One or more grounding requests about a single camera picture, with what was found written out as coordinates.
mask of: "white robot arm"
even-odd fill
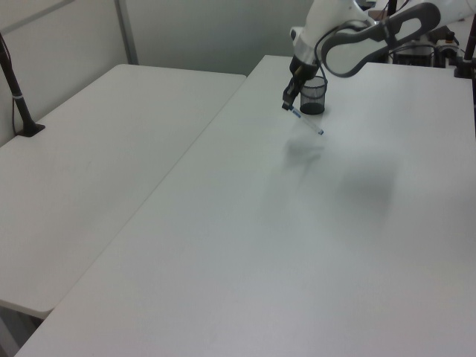
[[[476,13],[476,0],[413,0],[410,4],[376,24],[355,0],[314,0],[306,26],[300,33],[292,30],[295,55],[283,108],[292,107],[321,63],[336,76],[351,77],[373,58]],[[318,47],[321,55],[316,60]]]

